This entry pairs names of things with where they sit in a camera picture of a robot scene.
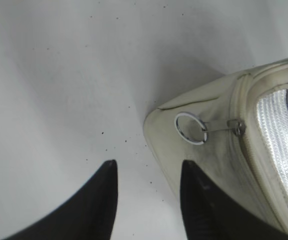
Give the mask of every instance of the white surface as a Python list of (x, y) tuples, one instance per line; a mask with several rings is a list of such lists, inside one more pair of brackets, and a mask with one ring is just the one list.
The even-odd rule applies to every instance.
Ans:
[(0, 238), (117, 159), (112, 239), (186, 239), (146, 114), (285, 57), (284, 0), (0, 0)]

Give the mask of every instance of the zipper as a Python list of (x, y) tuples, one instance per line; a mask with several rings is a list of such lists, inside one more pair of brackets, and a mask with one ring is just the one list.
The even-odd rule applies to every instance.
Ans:
[[(245, 107), (245, 99), (247, 96), (247, 91), (250, 89), (250, 85), (252, 84), (254, 78), (253, 76), (251, 76), (251, 74), (246, 74), (244, 76), (240, 77), (240, 81), (236, 86), (236, 93), (238, 94), (237, 96), (235, 96), (234, 99), (234, 107), (233, 107), (233, 113), (231, 112), (231, 114), (236, 118), (241, 118), (244, 121), (245, 126), (248, 125), (248, 120), (247, 120), (247, 116), (246, 116), (246, 107)], [(281, 226), (281, 228), (288, 233), (288, 231), (286, 230), (287, 227), (285, 224), (283, 224), (278, 216), (278, 209), (275, 207), (275, 205), (273, 204), (273, 202), (268, 198), (269, 194), (267, 193), (267, 191), (265, 191), (265, 185), (263, 183), (263, 179), (261, 178), (261, 173), (259, 171), (259, 169), (255, 166), (254, 164), (254, 159), (255, 159), (255, 155), (253, 153), (253, 149), (251, 147), (251, 140), (249, 138), (249, 136), (247, 134), (243, 135), (242, 138), (237, 139), (233, 139), (234, 142), (234, 146), (235, 148), (240, 148), (240, 143), (239, 141), (243, 141), (245, 149), (246, 149), (246, 154), (244, 154), (243, 158), (247, 158), (247, 163), (251, 169), (252, 174), (254, 175), (255, 180), (257, 181), (264, 198), (266, 199), (266, 201), (268, 202), (270, 208), (272, 209), (272, 212), (275, 216), (276, 221), (279, 223), (279, 225)]]

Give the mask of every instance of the silver ring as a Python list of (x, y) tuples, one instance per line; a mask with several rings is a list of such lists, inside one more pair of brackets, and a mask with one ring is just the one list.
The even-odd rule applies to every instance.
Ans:
[[(188, 137), (186, 137), (185, 134), (183, 133), (183, 131), (181, 130), (180, 126), (179, 126), (179, 118), (180, 117), (189, 117), (189, 118), (195, 120), (199, 124), (201, 130), (204, 132), (204, 139), (202, 141), (195, 141), (195, 140), (191, 140)], [(202, 145), (209, 138), (209, 135), (206, 132), (208, 129), (205, 126), (204, 122), (199, 117), (195, 116), (194, 114), (192, 114), (190, 112), (180, 112), (180, 113), (178, 113), (176, 115), (175, 119), (174, 119), (174, 125), (175, 125), (175, 129), (176, 129), (177, 133), (181, 136), (181, 138), (184, 139), (186, 142), (188, 142), (190, 144)]]

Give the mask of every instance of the white purse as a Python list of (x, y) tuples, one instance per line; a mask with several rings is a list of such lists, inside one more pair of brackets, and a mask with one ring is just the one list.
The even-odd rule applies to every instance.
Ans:
[(193, 160), (246, 210), (288, 234), (288, 59), (227, 75), (163, 104), (144, 135), (174, 193)]

